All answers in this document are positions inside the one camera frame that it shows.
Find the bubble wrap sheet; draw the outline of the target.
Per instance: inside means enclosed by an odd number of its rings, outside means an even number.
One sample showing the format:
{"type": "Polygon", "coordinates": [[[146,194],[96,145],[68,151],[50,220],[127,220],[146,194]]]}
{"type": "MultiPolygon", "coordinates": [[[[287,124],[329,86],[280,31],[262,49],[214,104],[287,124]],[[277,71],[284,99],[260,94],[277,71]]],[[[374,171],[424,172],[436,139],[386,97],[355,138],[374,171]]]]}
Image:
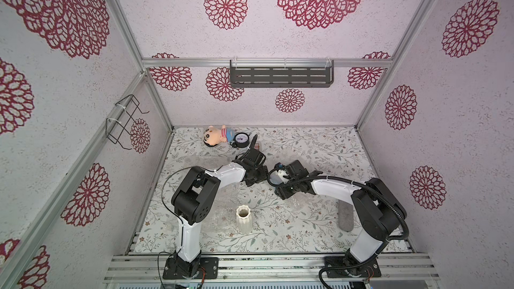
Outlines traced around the bubble wrap sheet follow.
{"type": "MultiPolygon", "coordinates": [[[[268,173],[267,181],[274,188],[274,167],[268,173]]],[[[289,199],[281,199],[283,206],[292,212],[305,211],[308,208],[320,208],[317,204],[322,199],[331,198],[332,202],[341,202],[351,210],[353,207],[351,195],[354,192],[352,182],[343,180],[339,181],[334,177],[326,177],[323,173],[314,178],[311,183],[315,191],[315,195],[307,193],[296,193],[289,199]]]]}
{"type": "MultiPolygon", "coordinates": [[[[170,175],[171,178],[167,180],[161,190],[167,205],[171,204],[171,197],[186,176],[189,167],[200,166],[213,171],[228,164],[232,159],[233,157],[226,155],[188,155],[166,164],[164,178],[167,179],[170,175]]],[[[246,187],[245,183],[239,182],[219,189],[213,207],[203,221],[202,231],[204,233],[223,234],[230,233],[231,229],[236,229],[236,209],[244,204],[240,199],[244,187],[246,187]]]]}

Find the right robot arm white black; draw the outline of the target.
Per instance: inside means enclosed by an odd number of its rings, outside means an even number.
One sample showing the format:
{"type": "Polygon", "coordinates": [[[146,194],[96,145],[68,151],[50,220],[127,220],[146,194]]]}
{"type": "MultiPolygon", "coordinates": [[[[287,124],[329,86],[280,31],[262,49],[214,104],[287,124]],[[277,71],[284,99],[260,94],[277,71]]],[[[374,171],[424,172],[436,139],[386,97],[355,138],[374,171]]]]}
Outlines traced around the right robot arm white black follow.
{"type": "Polygon", "coordinates": [[[409,238],[407,213],[381,179],[352,181],[321,171],[309,172],[294,161],[289,165],[276,164],[267,181],[281,199],[308,193],[332,197],[354,207],[362,230],[348,250],[351,266],[375,259],[391,241],[409,238]]]}

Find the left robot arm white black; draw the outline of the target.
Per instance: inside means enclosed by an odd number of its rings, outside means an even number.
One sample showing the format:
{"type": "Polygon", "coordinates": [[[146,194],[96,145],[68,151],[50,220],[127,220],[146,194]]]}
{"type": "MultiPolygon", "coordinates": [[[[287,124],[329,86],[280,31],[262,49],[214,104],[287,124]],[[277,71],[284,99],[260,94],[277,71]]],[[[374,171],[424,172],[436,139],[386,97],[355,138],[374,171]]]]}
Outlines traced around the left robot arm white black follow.
{"type": "Polygon", "coordinates": [[[245,182],[252,186],[266,179],[266,156],[251,148],[243,155],[218,169],[193,166],[171,198],[173,213],[182,227],[176,245],[178,257],[192,263],[200,257],[202,222],[208,216],[216,195],[234,183],[245,182]]]}

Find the black alarm clock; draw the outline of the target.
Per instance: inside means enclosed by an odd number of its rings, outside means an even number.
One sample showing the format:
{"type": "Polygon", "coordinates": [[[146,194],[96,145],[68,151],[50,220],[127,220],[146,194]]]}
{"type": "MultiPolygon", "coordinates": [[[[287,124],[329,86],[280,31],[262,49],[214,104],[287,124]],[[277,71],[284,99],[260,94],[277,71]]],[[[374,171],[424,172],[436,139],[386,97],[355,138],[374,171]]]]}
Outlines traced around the black alarm clock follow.
{"type": "Polygon", "coordinates": [[[250,145],[250,135],[245,132],[238,132],[234,135],[234,139],[230,144],[237,149],[246,148],[250,145]]]}

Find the plush boy doll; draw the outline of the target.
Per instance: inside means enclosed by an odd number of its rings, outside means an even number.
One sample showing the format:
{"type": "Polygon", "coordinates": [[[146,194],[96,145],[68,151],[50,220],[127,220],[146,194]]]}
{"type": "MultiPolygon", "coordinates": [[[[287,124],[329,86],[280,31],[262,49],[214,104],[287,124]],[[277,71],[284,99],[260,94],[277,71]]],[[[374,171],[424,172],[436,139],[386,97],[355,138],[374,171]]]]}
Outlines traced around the plush boy doll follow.
{"type": "Polygon", "coordinates": [[[222,125],[221,128],[209,126],[203,133],[203,143],[208,147],[215,147],[220,143],[232,143],[235,139],[235,131],[222,125]]]}

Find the cream ribbed vase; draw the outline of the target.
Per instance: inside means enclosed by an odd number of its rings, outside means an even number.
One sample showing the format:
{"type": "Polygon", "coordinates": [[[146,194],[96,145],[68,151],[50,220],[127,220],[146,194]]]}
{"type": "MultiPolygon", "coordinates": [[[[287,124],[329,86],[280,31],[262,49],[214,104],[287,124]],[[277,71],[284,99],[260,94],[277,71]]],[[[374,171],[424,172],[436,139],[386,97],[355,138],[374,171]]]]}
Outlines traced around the cream ribbed vase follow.
{"type": "Polygon", "coordinates": [[[253,229],[253,216],[248,206],[239,206],[236,209],[236,222],[241,234],[250,234],[253,229]]]}

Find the dark grey wall shelf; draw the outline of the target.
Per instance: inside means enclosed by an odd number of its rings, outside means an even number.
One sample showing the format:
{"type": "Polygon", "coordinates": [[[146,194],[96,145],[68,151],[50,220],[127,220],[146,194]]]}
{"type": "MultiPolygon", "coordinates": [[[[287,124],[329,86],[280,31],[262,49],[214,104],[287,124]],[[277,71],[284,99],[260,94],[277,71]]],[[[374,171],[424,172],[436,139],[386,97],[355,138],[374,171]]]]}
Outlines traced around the dark grey wall shelf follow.
{"type": "Polygon", "coordinates": [[[230,60],[229,80],[233,88],[329,88],[334,68],[239,66],[230,60]]]}

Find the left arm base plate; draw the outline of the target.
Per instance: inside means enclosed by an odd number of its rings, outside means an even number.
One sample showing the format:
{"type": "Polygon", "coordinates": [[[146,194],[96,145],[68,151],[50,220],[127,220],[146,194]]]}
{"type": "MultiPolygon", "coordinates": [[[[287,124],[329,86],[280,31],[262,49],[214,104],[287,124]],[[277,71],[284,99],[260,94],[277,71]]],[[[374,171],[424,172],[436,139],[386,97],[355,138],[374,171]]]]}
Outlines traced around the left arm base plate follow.
{"type": "Polygon", "coordinates": [[[192,262],[186,262],[177,254],[173,254],[166,260],[163,272],[164,280],[211,280],[218,277],[219,258],[202,257],[195,258],[192,262]]]}

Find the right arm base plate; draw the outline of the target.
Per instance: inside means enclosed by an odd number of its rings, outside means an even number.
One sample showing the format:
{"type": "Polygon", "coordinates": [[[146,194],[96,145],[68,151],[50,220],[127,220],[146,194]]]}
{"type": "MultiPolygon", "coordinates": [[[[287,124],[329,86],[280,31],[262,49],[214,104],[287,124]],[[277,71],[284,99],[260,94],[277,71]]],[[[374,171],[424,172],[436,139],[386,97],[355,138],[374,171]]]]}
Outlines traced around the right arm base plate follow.
{"type": "Polygon", "coordinates": [[[329,278],[380,278],[381,270],[376,257],[364,262],[346,256],[326,256],[324,258],[329,278]]]}

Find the aluminium rail base frame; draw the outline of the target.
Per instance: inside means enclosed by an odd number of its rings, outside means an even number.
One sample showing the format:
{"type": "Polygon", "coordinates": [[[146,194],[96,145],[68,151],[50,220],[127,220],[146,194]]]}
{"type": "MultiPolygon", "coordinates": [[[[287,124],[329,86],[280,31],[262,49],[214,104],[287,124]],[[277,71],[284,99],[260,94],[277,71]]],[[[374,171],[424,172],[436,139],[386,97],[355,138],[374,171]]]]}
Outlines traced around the aluminium rail base frame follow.
{"type": "Polygon", "coordinates": [[[360,277],[319,271],[336,254],[207,254],[207,274],[166,280],[167,254],[115,256],[101,288],[441,288],[428,254],[385,253],[360,277]]]}

